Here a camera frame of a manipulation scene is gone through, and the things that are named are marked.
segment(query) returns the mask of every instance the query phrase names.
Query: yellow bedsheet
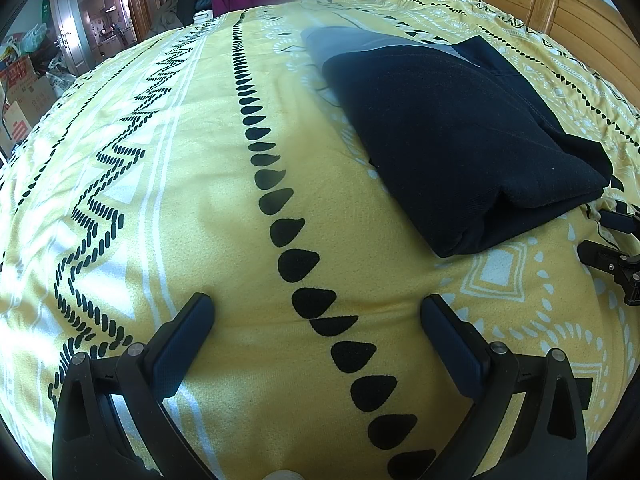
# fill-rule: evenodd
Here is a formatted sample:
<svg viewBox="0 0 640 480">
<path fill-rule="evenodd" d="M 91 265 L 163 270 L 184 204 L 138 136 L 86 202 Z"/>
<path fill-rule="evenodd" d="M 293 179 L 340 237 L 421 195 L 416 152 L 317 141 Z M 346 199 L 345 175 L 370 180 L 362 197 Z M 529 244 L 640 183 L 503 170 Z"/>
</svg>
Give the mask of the yellow bedsheet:
<svg viewBox="0 0 640 480">
<path fill-rule="evenodd" d="M 580 241 L 602 241 L 597 218 L 581 207 L 485 253 L 436 257 L 305 51 L 300 32 L 320 25 L 482 36 L 568 133 L 603 143 L 624 191 L 607 189 L 591 209 L 640 203 L 638 112 L 553 40 L 480 0 L 297 2 L 146 41 L 81 77 L 2 172 L 0 413 L 48 478 L 68 355 L 146 342 L 194 292 L 213 298 L 216 323 L 165 406 L 223 480 L 280 469 L 383 480 L 410 478 L 400 476 L 410 460 L 426 466 L 469 407 L 418 323 L 420 299 L 435 292 L 489 341 L 564 349 L 575 375 L 593 378 L 590 447 L 607 424 L 640 344 L 622 290 L 577 259 Z M 235 77 L 234 45 L 249 76 Z M 425 129 L 428 117 L 425 104 Z M 254 152 L 254 142 L 269 144 Z M 283 219 L 298 221 L 286 230 L 297 234 L 279 247 Z M 299 276 L 281 276 L 283 258 L 298 259 Z M 298 313 L 312 315 L 305 293 L 324 301 L 321 319 Z M 364 412 L 352 384 L 372 376 L 379 394 Z"/>
</svg>

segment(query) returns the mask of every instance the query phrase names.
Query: metal screw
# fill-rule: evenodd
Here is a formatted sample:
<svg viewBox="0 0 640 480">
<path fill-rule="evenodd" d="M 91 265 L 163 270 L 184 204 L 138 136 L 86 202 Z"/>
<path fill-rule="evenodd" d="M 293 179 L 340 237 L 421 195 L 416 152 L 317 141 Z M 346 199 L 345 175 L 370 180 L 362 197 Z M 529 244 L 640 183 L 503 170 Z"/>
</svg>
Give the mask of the metal screw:
<svg viewBox="0 0 640 480">
<path fill-rule="evenodd" d="M 551 351 L 551 357 L 553 359 L 555 359 L 556 361 L 560 361 L 560 362 L 562 362 L 562 361 L 564 361 L 564 359 L 566 359 L 566 356 L 564 355 L 564 352 L 562 350 L 558 349 L 558 348 L 554 348 Z"/>
<path fill-rule="evenodd" d="M 136 355 L 142 354 L 142 351 L 145 349 L 145 346 L 142 343 L 133 343 L 129 348 L 127 348 L 127 354 L 132 357 Z"/>
<path fill-rule="evenodd" d="M 491 349 L 491 352 L 498 355 L 506 354 L 509 351 L 507 345 L 502 341 L 494 341 L 489 345 L 489 348 Z"/>
<path fill-rule="evenodd" d="M 85 357 L 86 357 L 86 354 L 84 352 L 78 352 L 76 355 L 74 355 L 71 358 L 71 364 L 73 364 L 73 365 L 82 364 L 82 362 L 84 361 Z"/>
</svg>

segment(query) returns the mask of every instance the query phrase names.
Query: patterned blanket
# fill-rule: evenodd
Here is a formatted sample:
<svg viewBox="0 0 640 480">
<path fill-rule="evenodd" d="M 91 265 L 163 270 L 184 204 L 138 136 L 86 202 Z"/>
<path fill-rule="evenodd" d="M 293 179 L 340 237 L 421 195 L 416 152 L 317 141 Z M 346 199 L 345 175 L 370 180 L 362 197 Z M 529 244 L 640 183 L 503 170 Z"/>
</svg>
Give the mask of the patterned blanket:
<svg viewBox="0 0 640 480">
<path fill-rule="evenodd" d="M 305 51 L 300 32 L 322 25 L 482 36 L 568 133 L 602 142 L 616 187 L 484 253 L 438 258 Z M 469 408 L 418 322 L 437 292 L 487 340 L 558 346 L 593 378 L 591 447 L 636 369 L 638 314 L 576 246 L 640 253 L 595 212 L 640 204 L 639 119 L 562 46 L 481 0 L 303 1 L 145 41 L 82 76 L 2 170 L 0 413 L 50 478 L 71 356 L 146 342 L 203 292 L 215 326 L 164 405 L 220 479 L 416 478 Z"/>
</svg>

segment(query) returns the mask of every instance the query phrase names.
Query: cardboard box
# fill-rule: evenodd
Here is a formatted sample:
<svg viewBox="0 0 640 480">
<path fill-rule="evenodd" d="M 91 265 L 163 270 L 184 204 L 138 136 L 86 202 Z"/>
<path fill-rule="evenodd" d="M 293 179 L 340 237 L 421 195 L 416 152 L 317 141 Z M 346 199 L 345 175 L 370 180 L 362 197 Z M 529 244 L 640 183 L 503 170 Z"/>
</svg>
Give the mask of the cardboard box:
<svg viewBox="0 0 640 480">
<path fill-rule="evenodd" d="M 4 105 L 4 127 L 0 126 L 0 146 L 7 157 L 16 142 L 26 139 L 33 127 L 56 102 L 53 88 L 46 77 L 38 79 L 28 56 L 0 72 L 0 104 Z"/>
</svg>

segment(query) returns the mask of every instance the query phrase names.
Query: silver door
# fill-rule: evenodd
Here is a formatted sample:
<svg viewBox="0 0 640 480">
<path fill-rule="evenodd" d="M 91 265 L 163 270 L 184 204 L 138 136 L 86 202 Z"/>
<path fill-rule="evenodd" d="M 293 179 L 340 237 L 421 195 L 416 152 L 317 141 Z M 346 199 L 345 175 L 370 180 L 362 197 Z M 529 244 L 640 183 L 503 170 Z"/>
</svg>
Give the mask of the silver door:
<svg viewBox="0 0 640 480">
<path fill-rule="evenodd" d="M 78 0 L 51 0 L 51 10 L 69 72 L 76 76 L 88 72 L 95 61 L 82 26 Z"/>
</svg>

